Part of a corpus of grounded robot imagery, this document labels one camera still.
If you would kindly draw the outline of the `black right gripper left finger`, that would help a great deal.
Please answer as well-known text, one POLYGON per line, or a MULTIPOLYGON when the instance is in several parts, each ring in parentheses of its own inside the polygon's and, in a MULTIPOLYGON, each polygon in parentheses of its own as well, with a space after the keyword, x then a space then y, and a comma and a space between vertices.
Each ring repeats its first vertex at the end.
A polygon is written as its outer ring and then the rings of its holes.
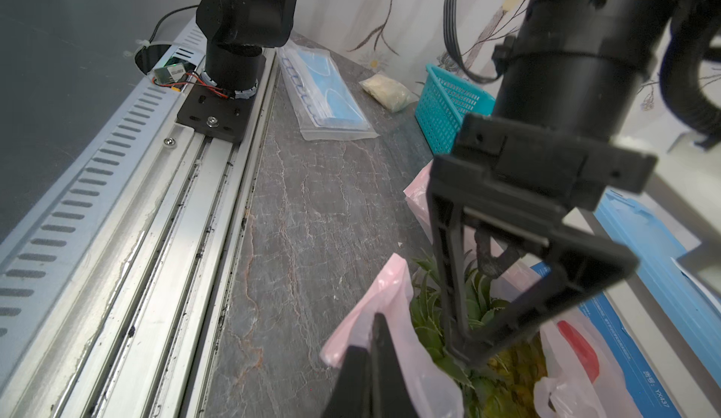
POLYGON ((368 418, 372 411, 372 367, 368 350, 350 346, 323 418, 368 418))

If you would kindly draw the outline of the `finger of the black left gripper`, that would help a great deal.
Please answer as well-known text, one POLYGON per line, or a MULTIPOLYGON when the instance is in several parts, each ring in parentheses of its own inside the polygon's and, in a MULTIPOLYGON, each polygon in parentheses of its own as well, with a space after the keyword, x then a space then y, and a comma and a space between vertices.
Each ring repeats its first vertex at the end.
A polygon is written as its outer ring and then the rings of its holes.
POLYGON ((520 340, 530 337, 544 323, 632 275, 640 262, 627 247, 597 237, 508 243, 501 265, 509 269, 525 254, 540 258, 550 273, 533 281, 489 322, 469 324, 470 356, 454 356, 480 367, 485 361, 520 340))
POLYGON ((439 270, 441 321, 446 349, 470 356, 466 305, 464 238, 467 213, 462 203, 431 189, 427 195, 434 255, 439 270))

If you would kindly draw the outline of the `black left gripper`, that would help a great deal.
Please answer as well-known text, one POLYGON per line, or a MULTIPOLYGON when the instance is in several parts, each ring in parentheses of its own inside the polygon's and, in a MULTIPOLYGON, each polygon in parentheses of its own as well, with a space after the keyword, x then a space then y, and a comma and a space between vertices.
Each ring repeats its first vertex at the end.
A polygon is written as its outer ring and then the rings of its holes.
POLYGON ((638 192, 655 159, 616 147, 679 0, 529 0, 520 31, 492 56, 501 84, 489 114, 463 117, 433 162, 438 238, 469 226, 510 238, 574 234, 565 217, 608 187, 638 192))

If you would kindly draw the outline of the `pink plastic bag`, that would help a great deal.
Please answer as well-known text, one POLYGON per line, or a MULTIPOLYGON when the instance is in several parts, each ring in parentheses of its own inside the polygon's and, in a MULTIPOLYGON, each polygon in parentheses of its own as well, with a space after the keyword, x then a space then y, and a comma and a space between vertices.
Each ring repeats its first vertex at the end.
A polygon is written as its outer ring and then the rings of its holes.
MULTIPOLYGON (((406 196, 433 243, 427 198, 432 166, 426 166, 407 187, 406 196)), ((550 267, 532 254, 504 268, 501 255, 509 241, 548 244, 574 237, 595 236, 575 229, 574 234, 559 238, 510 238, 475 226, 466 228, 465 280, 471 327, 489 322, 533 281, 550 273, 550 267)), ((329 338, 321 352, 322 360, 341 371, 348 347, 365 348, 371 356, 374 316, 383 314, 418 417, 467 417, 461 389, 436 366, 416 335, 409 312, 414 297, 411 277, 407 260, 392 255, 329 338)), ((533 389, 536 417, 637 417, 640 410, 628 391, 621 366, 591 320, 580 311, 582 303, 531 334, 541 337, 548 369, 548 375, 533 389)))

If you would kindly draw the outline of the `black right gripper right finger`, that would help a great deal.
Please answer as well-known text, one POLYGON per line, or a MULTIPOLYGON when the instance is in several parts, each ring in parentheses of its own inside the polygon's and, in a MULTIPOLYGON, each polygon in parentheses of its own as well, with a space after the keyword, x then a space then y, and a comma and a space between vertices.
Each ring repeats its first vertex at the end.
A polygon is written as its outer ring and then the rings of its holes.
POLYGON ((394 348, 386 317, 374 316, 371 339, 371 416, 418 417, 394 348))

